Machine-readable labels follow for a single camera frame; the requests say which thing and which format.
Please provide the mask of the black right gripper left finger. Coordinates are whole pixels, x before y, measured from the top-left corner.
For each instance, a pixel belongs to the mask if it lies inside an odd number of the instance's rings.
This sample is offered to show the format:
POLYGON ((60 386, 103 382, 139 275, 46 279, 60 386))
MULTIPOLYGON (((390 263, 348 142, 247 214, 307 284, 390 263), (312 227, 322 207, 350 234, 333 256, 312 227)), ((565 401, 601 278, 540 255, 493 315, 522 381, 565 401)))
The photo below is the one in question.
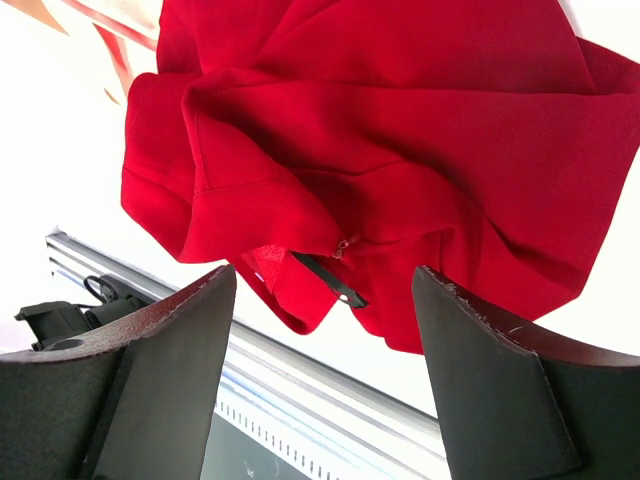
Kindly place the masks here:
POLYGON ((223 266, 40 351, 1 358, 5 479, 197 479, 236 296, 223 266))

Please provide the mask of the red skirt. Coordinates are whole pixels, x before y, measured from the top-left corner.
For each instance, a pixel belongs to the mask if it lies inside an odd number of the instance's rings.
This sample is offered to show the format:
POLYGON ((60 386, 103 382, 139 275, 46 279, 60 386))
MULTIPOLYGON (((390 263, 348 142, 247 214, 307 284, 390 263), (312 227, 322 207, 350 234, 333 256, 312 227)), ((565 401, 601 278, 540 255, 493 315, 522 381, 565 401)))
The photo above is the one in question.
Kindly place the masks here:
POLYGON ((121 204, 291 330, 341 295, 422 350, 419 266, 527 320, 577 298, 639 147, 639 66, 556 1, 167 1, 121 204))

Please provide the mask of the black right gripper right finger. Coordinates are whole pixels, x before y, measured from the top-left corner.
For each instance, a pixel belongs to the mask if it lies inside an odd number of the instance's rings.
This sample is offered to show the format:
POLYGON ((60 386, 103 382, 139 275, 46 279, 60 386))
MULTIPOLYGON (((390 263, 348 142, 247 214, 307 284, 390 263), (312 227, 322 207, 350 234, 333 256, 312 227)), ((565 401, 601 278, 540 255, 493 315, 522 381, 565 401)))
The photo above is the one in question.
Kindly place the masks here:
POLYGON ((412 292, 455 479, 635 479, 639 360, 507 312, 426 267, 412 292))

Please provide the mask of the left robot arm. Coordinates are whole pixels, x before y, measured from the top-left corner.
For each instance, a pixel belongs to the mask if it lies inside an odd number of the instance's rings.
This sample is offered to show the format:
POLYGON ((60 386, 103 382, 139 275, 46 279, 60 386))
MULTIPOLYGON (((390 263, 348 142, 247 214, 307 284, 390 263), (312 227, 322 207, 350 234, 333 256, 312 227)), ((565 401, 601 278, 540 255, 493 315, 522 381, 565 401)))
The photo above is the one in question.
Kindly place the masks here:
POLYGON ((81 286, 98 301, 97 305, 44 302, 23 307, 14 316, 35 335, 33 350, 42 351, 61 340, 101 328, 154 302, 109 275, 86 276, 81 286))

